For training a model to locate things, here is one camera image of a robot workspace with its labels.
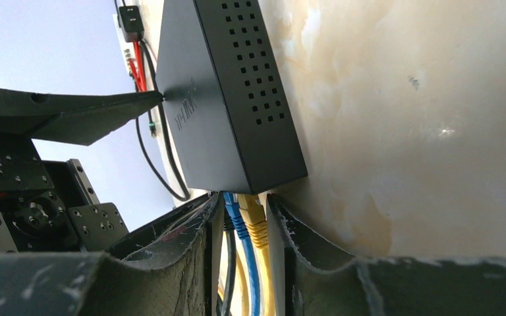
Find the beige marble surface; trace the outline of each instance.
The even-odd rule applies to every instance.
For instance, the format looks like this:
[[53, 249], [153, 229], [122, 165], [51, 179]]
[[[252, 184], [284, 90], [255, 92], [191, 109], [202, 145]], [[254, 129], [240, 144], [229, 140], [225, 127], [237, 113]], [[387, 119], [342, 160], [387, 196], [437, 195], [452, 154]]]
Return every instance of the beige marble surface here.
[[356, 254], [506, 257], [506, 0], [260, 3], [310, 171], [280, 190], [298, 215]]

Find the black plug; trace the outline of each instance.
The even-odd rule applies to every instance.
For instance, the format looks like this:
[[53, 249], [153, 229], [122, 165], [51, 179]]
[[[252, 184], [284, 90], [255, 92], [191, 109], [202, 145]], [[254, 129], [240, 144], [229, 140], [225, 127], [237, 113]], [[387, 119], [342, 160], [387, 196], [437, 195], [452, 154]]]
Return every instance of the black plug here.
[[140, 11], [136, 5], [119, 7], [119, 20], [121, 21], [121, 30], [127, 43], [133, 43], [142, 40], [144, 36], [144, 25]]

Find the wall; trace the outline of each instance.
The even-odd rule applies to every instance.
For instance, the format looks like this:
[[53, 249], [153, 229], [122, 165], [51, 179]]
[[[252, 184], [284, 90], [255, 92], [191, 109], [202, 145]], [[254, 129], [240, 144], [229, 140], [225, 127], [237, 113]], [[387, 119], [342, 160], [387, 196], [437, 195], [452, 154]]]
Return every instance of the wall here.
[[356, 254], [506, 256], [506, 1], [260, 2], [298, 215]]
[[[115, 33], [112, 1], [0, 1], [0, 88], [107, 95], [134, 91]], [[143, 117], [150, 156], [165, 176]], [[90, 147], [35, 141], [43, 159], [81, 160], [101, 202], [119, 208], [129, 229], [173, 207], [147, 166], [134, 122]]]

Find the power strip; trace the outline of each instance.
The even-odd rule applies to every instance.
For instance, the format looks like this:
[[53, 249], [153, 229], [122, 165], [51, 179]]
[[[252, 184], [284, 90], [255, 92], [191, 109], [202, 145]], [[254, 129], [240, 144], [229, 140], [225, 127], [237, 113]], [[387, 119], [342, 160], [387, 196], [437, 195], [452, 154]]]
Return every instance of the power strip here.
[[119, 27], [119, 23], [117, 22], [117, 14], [113, 15], [113, 25], [115, 27], [115, 32], [117, 33], [117, 39], [119, 40], [119, 47], [121, 48], [121, 53], [123, 54], [123, 64], [125, 64], [125, 69], [127, 70], [127, 74], [130, 74], [130, 66], [128, 60], [135, 57], [134, 48], [132, 43], [127, 43], [123, 37], [123, 31]]

